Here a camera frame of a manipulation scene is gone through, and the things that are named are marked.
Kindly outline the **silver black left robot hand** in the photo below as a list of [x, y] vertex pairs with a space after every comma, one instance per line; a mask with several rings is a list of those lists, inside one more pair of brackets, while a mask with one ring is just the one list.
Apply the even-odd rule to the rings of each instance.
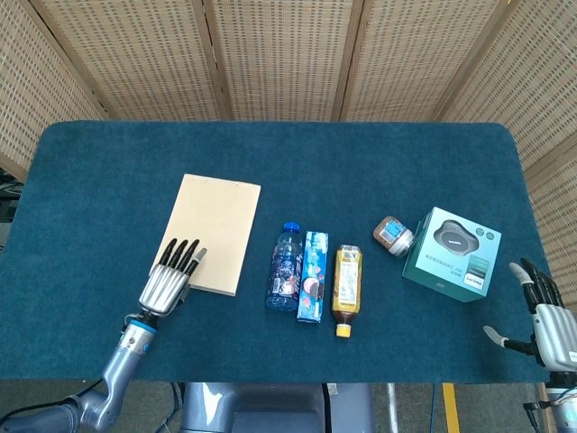
[[145, 317], [164, 318], [186, 299], [190, 278], [207, 252], [206, 248], [198, 248], [199, 243], [199, 239], [169, 241], [152, 266], [138, 299]]

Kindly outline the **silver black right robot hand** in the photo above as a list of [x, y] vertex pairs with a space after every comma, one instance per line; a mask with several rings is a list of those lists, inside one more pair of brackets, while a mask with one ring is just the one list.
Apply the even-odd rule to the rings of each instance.
[[523, 290], [533, 336], [522, 342], [499, 334], [491, 326], [485, 326], [483, 332], [495, 345], [533, 356], [550, 373], [575, 373], [576, 318], [564, 306], [557, 284], [526, 258], [508, 267]]

